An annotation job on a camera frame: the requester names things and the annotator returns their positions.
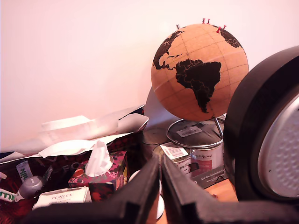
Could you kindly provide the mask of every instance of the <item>barcode sticker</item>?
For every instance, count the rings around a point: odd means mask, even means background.
[[[171,160],[188,155],[184,148],[177,146],[172,142],[162,144],[160,147]]]
[[[192,134],[195,134],[195,133],[199,133],[199,132],[202,132],[202,130],[197,126],[188,127],[188,128],[183,129],[183,130],[177,131],[179,136],[181,136],[182,138],[186,137],[186,136],[189,136],[189,135],[192,135]]]

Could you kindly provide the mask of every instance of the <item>floral tissue box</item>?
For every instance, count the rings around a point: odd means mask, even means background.
[[[90,177],[84,172],[88,161],[81,163],[69,180],[71,188],[89,187],[92,201],[107,199],[119,187],[127,183],[127,157],[125,151],[118,151],[110,154],[113,157],[113,165],[101,176]]]

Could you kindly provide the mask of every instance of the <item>speaker grille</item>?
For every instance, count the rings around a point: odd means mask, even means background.
[[[299,95],[268,130],[258,157],[258,175],[266,189],[299,197]]]

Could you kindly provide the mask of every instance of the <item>white tissue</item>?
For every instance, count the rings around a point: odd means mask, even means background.
[[[39,152],[40,156],[46,158],[48,156],[57,155],[75,155],[83,153],[84,151],[90,150],[96,141],[90,140],[70,140],[62,141],[47,147],[43,151]]]
[[[106,173],[112,167],[112,164],[113,158],[109,156],[107,145],[102,141],[98,141],[93,147],[85,167],[85,173],[90,177],[100,176]]]

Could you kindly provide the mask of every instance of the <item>tissue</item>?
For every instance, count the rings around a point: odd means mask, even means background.
[[[85,167],[86,175],[90,177],[100,176],[106,173],[113,164],[113,157],[109,155],[107,145],[98,141],[93,148]]]

